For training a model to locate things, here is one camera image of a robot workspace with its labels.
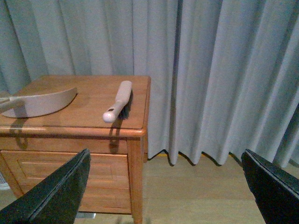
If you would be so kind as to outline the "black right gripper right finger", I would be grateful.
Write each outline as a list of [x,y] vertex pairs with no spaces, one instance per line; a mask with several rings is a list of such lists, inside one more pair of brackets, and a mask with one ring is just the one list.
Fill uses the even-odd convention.
[[247,149],[242,167],[250,191],[267,224],[299,222],[299,180]]

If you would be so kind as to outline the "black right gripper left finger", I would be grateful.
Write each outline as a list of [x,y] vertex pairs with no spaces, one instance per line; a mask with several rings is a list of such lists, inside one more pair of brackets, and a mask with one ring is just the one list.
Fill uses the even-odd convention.
[[2,224],[72,224],[79,210],[90,171],[88,149],[46,177],[0,211]]

